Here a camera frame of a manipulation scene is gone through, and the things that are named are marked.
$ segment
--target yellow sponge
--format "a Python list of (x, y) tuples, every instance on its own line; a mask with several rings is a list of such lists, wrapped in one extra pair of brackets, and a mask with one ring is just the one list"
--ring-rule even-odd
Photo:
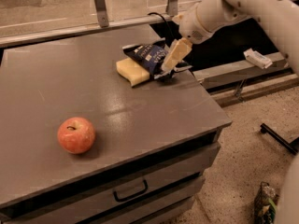
[(130, 81), (132, 87), (150, 79), (150, 73), (131, 58), (116, 62), (116, 68), (121, 76)]

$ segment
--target floor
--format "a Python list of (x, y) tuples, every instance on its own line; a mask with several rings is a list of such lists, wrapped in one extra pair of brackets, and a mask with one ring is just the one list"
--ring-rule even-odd
[(294, 86), (224, 107), (233, 124), (221, 134), (221, 151), (205, 172), (205, 185), (192, 210), (164, 224), (253, 223), (260, 183), (280, 189), (293, 159), (270, 135), (260, 133), (260, 125), (267, 124), (288, 142), (299, 136), (298, 92)]
[[(107, 1), (112, 20), (143, 16), (149, 7), (161, 9), (166, 2)], [(0, 17), (4, 18), (0, 21), (0, 37), (96, 22), (91, 0), (31, 0), (30, 5), (20, 0), (17, 4), (11, 4), (11, 0), (0, 1)], [(253, 200), (260, 183), (266, 181), (279, 189), (293, 159), (269, 135), (260, 133), (260, 125), (266, 123), (287, 141), (299, 136), (298, 92), (299, 87), (295, 86), (224, 107), (233, 124), (221, 135), (221, 151), (212, 167), (205, 171), (205, 185), (195, 196), (192, 210), (164, 224), (253, 223)]]

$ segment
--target red apple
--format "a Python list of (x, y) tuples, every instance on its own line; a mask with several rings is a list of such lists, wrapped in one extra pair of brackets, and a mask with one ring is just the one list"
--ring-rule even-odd
[(95, 139), (93, 125), (85, 118), (74, 117), (67, 119), (57, 132), (59, 144), (73, 154), (89, 150)]

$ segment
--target drawer handle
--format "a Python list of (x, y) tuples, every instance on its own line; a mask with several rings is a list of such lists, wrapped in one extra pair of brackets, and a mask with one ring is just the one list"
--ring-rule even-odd
[(128, 201), (130, 199), (133, 199), (133, 198), (135, 198), (135, 197), (137, 197), (137, 196), (139, 196), (139, 195), (147, 192), (147, 190), (149, 188), (148, 182), (146, 180), (143, 180), (143, 184), (144, 184), (144, 189), (143, 190), (140, 190), (139, 192), (134, 193), (134, 194), (132, 194), (130, 196), (127, 196), (125, 198), (119, 198), (118, 197), (118, 193), (116, 191), (113, 191), (113, 195), (114, 195), (114, 198), (115, 198), (116, 202), (119, 202), (119, 203), (126, 202), (126, 201)]

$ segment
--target cord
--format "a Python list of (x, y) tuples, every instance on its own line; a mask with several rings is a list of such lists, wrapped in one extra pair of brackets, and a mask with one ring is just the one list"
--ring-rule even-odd
[(161, 14), (158, 13), (158, 12), (150, 12), (148, 15), (158, 15), (160, 18), (162, 18), (163, 21), (165, 22), (167, 28), (168, 28), (168, 32), (169, 32), (171, 38), (172, 38), (172, 39), (175, 39), (175, 36), (173, 35), (172, 30), (171, 30), (171, 28), (170, 28), (170, 26), (169, 26), (167, 20), (165, 19), (165, 17), (164, 17), (163, 15), (161, 15)]

